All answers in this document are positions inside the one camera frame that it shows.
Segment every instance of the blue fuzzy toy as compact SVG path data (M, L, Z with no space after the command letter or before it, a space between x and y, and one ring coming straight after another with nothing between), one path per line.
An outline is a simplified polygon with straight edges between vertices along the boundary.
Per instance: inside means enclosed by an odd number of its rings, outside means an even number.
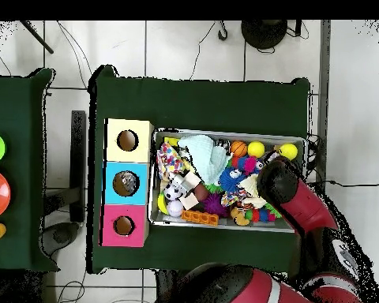
M234 167L226 167L220 175L220 186L225 192L236 193L240 190L237 186L246 179L246 176Z

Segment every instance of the orange toy block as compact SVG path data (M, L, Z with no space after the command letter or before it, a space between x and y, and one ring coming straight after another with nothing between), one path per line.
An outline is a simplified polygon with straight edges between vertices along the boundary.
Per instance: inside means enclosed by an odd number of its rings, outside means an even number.
M181 218L185 221L206 224L208 226L217 226L219 216L217 214L208 214L207 212L184 210L182 211Z

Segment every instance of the pink cube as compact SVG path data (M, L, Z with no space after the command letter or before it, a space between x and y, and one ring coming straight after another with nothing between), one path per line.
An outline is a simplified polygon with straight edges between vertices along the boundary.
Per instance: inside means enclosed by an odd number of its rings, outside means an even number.
M132 229L119 234L115 222L126 217ZM140 248L148 235L146 206L127 204L105 204L103 216L103 243L101 246L125 246Z

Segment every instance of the tennis ball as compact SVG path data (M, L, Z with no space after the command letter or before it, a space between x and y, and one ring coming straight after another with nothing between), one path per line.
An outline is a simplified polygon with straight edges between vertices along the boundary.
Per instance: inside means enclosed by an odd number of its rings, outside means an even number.
M261 158L265 153L264 145L258 141L251 142L249 144L248 153L256 158Z
M167 205L167 211L170 216L173 217L179 217L181 216L182 210L184 209L184 206L182 206L182 203L178 200L171 201Z
M287 157L289 160L295 159L298 155L298 149L291 143L286 143L280 147L280 155Z

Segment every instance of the black base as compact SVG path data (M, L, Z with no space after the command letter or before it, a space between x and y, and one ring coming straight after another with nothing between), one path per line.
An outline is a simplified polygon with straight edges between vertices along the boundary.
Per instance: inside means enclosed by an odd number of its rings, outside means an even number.
M277 20L275 24L264 21L242 21L242 34L246 42L257 49L270 49L277 45L287 34L287 20Z

